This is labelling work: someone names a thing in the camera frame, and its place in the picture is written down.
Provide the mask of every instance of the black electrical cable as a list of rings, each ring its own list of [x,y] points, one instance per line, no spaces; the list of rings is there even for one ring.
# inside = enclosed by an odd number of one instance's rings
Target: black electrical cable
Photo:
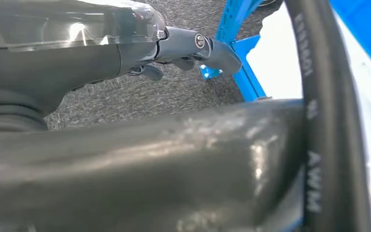
[[[286,0],[305,103],[307,231],[371,231],[369,192],[352,74],[328,0]]]

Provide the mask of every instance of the clear plastic cover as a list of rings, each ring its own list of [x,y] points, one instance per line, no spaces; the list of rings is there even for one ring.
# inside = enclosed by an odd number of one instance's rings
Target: clear plastic cover
[[[130,0],[0,0],[0,49],[155,42],[164,19]]]

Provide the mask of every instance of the blue metal stand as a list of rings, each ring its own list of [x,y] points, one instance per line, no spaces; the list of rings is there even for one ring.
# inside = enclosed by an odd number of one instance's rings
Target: blue metal stand
[[[236,41],[235,38],[244,20],[261,2],[262,0],[228,0],[215,37],[217,40],[227,43],[243,62],[241,70],[234,74],[234,80],[247,102],[265,96],[264,90],[246,60],[248,52],[257,44],[259,35],[240,41]],[[201,66],[200,70],[204,79],[221,75],[219,70],[213,70],[206,66]]]

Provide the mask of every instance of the black plastic tube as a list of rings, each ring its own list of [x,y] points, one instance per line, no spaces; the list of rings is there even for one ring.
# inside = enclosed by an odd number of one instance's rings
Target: black plastic tube
[[[328,0],[286,0],[302,73],[306,125],[304,227],[371,231],[357,99]]]

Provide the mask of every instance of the metal pivot screw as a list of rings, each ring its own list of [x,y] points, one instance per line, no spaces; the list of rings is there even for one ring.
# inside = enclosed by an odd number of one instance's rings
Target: metal pivot screw
[[[204,36],[201,33],[197,33],[195,37],[195,42],[198,48],[203,48],[205,45]]]

